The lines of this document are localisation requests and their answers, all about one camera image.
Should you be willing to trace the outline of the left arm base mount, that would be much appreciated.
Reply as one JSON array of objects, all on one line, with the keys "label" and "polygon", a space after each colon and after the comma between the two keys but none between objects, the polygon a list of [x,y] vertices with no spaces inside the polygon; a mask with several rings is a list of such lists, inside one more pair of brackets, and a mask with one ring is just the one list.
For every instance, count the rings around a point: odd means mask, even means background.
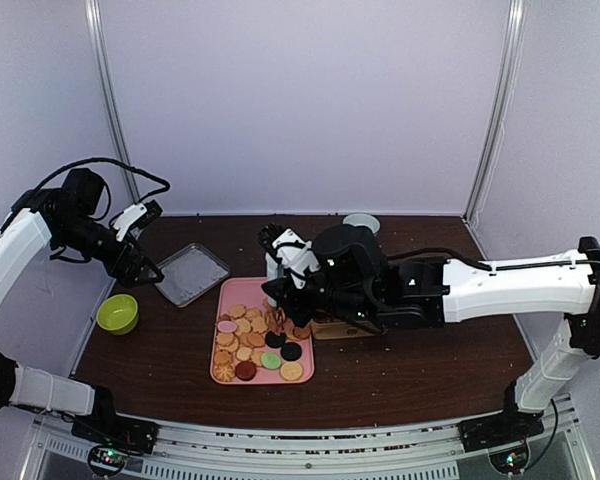
[{"label": "left arm base mount", "polygon": [[104,444],[131,454],[149,455],[156,444],[159,426],[155,422],[115,414],[110,419],[66,414],[74,437]]}]

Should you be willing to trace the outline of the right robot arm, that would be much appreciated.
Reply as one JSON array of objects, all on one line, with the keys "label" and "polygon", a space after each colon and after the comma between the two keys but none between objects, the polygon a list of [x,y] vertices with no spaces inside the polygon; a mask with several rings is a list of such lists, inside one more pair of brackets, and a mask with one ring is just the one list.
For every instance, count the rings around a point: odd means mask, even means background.
[{"label": "right robot arm", "polygon": [[258,241],[268,268],[263,291],[298,327],[319,313],[373,334],[494,315],[562,314],[552,342],[494,417],[499,440],[515,440],[585,361],[600,357],[600,246],[592,237],[563,253],[505,261],[440,247],[386,256],[369,228],[347,224],[313,240],[270,224]]}]

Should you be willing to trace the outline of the silver metal tin lid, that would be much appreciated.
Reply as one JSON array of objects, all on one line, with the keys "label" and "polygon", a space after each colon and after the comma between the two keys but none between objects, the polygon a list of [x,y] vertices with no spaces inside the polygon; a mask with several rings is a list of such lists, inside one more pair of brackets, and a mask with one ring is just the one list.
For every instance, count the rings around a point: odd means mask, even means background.
[{"label": "silver metal tin lid", "polygon": [[155,287],[178,308],[188,306],[231,274],[225,262],[198,243],[184,247],[158,267],[164,279]]}]

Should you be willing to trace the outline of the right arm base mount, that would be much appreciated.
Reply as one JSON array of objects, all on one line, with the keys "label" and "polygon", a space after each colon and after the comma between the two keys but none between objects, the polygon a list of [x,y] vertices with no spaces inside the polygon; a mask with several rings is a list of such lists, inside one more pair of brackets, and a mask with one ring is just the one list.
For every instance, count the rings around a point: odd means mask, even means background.
[{"label": "right arm base mount", "polygon": [[542,414],[500,412],[458,424],[465,452],[520,442],[544,432]]}]

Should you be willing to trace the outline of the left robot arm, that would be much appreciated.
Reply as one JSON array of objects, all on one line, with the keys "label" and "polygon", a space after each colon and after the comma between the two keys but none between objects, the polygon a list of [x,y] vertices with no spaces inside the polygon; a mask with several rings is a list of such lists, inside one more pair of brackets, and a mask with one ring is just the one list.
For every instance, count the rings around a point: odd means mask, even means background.
[{"label": "left robot arm", "polygon": [[[100,201],[112,194],[92,170],[94,164],[119,167],[157,187],[116,215],[98,214]],[[65,290],[51,277],[53,261],[85,265],[96,260],[126,288],[161,282],[163,273],[136,236],[160,217],[155,197],[169,188],[167,180],[143,169],[93,157],[58,168],[25,191],[0,226],[0,313],[25,310],[23,301],[5,306],[16,294],[32,299],[40,293],[42,299],[34,303],[34,316],[40,319],[52,294]],[[27,366],[0,351],[0,409],[7,406],[83,416],[86,429],[103,444],[117,442],[124,433],[105,388]]]}]

